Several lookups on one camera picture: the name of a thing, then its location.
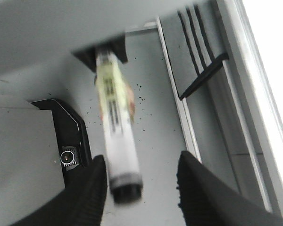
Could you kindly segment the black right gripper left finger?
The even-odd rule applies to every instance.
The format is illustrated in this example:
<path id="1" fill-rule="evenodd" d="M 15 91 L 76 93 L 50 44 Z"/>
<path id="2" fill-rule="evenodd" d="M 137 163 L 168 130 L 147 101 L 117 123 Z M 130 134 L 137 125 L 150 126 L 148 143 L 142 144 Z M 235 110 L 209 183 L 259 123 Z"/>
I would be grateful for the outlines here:
<path id="1" fill-rule="evenodd" d="M 107 195 L 106 164 L 103 155 L 50 202 L 14 226 L 100 226 Z"/>

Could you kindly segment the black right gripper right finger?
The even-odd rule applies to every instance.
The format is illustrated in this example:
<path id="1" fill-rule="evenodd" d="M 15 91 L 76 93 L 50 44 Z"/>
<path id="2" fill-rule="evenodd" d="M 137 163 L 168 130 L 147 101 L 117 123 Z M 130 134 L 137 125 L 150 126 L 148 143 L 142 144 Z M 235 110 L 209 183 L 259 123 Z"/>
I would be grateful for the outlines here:
<path id="1" fill-rule="evenodd" d="M 177 184 L 188 226 L 283 226 L 283 218 L 242 197 L 188 151 L 180 154 Z"/>

